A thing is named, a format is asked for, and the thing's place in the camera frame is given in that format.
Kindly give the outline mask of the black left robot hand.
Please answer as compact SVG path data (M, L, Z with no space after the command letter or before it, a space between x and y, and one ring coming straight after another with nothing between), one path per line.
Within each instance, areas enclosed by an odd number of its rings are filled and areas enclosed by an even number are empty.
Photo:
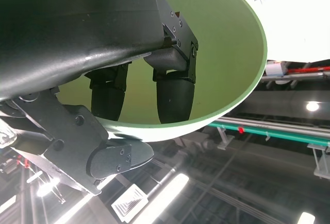
M98 195L101 180L153 157L99 122L119 119L129 64L153 68L160 122L184 122L197 50L166 0L1 0L1 147Z

